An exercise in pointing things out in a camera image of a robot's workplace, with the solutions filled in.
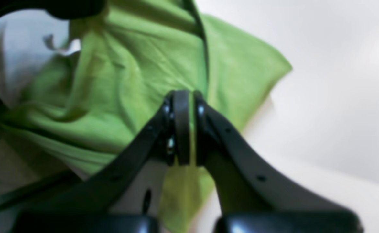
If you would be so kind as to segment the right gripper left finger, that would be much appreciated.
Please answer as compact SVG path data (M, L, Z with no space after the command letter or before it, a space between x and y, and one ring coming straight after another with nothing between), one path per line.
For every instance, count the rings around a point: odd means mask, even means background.
M134 140L85 182L22 211L14 233L159 233L169 166L190 163L189 92L171 91Z

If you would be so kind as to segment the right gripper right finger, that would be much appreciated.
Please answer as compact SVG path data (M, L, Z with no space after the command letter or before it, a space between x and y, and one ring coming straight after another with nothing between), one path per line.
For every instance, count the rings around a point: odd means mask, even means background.
M282 174L195 91L196 163L213 177L215 233L362 233L357 214Z

